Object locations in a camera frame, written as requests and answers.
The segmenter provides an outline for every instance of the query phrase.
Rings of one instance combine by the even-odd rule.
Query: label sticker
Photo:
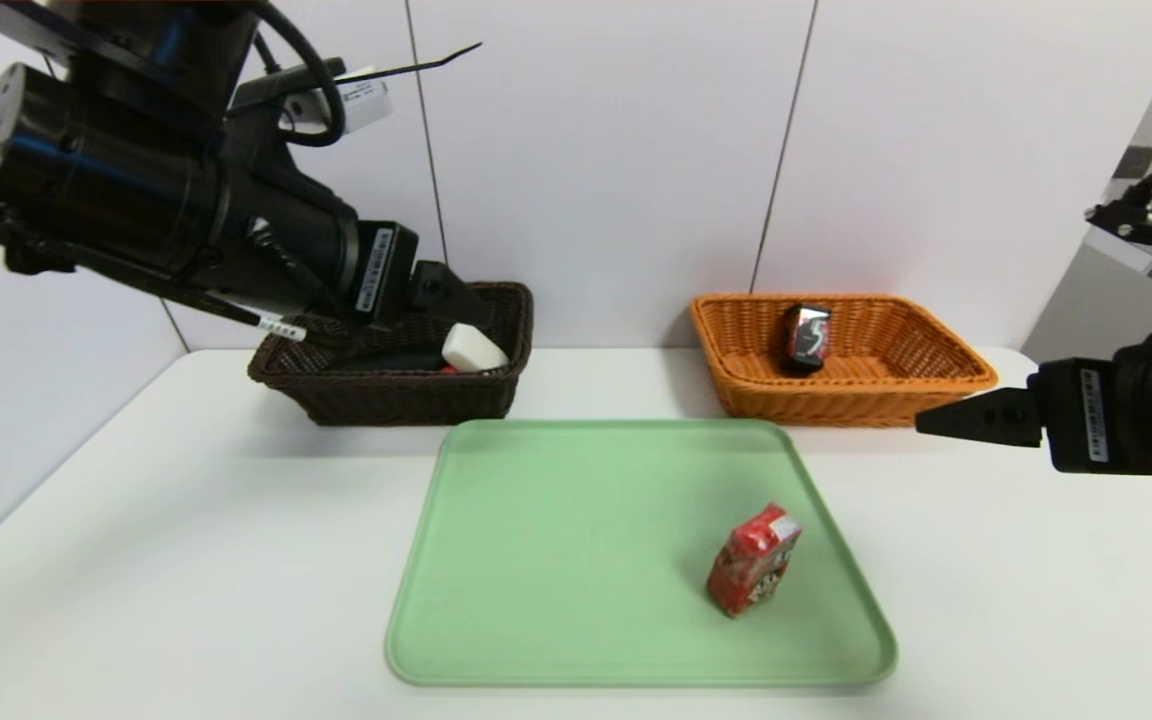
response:
[[[787,541],[787,539],[790,539],[799,530],[799,524],[795,523],[788,515],[781,515],[780,518],[772,520],[770,526],[772,528],[772,532],[776,533],[776,541]]]
[[[380,291],[380,278],[385,272],[385,260],[389,259],[389,245],[393,245],[393,228],[380,228],[376,232],[367,268],[362,274],[362,287],[358,288],[358,302],[355,304],[361,313],[371,313],[371,306],[376,305],[376,294]]]
[[[1083,419],[1087,424],[1087,456],[1093,462],[1111,461],[1111,447],[1105,427],[1105,397],[1101,396],[1101,374],[1096,370],[1079,370],[1083,381]]]

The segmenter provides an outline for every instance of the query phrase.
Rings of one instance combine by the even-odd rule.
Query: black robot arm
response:
[[[1087,221],[1152,250],[1152,173]],[[1152,278],[1152,263],[1142,272]],[[1043,363],[1026,388],[1002,388],[938,407],[919,432],[1038,447],[1067,473],[1152,475],[1152,333],[1112,359]]]
[[[263,20],[301,65],[237,86]],[[297,169],[288,143],[342,135],[344,63],[320,59],[268,1],[0,3],[0,32],[69,70],[61,81],[14,65],[0,77],[0,245],[13,272],[86,266],[297,340],[305,331],[247,308],[348,327],[411,313],[485,323],[450,270],[416,263],[415,233],[359,220]],[[280,127],[285,97],[306,88],[320,92],[323,132]]]

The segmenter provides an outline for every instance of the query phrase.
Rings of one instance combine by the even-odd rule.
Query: plastic tray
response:
[[[705,578],[768,501],[804,525],[771,601]],[[763,420],[472,420],[444,442],[391,617],[422,685],[850,685],[896,639],[799,457]]]

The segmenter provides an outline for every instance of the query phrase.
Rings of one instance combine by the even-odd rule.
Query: wicker basket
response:
[[[247,373],[285,393],[320,425],[454,425],[476,418],[503,418],[531,354],[531,291],[518,283],[470,283],[492,305],[483,328],[509,356],[509,365],[486,373],[422,370],[333,370],[346,354],[268,336],[256,348]],[[310,329],[343,333],[339,323],[302,316]],[[440,347],[452,323],[416,316],[391,332],[364,331],[349,357],[414,347]]]
[[[820,372],[781,372],[782,314],[796,302],[828,306],[829,356]],[[899,427],[986,389],[993,369],[932,313],[886,295],[705,295],[691,304],[714,389],[737,418],[785,425]]]

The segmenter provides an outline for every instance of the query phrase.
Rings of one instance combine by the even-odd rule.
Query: white table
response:
[[[0,528],[0,717],[1152,719],[1152,478],[903,429],[790,429],[900,638],[886,682],[403,684],[382,638],[445,429],[316,429],[247,359],[181,359]],[[717,415],[696,351],[540,350],[511,416]]]

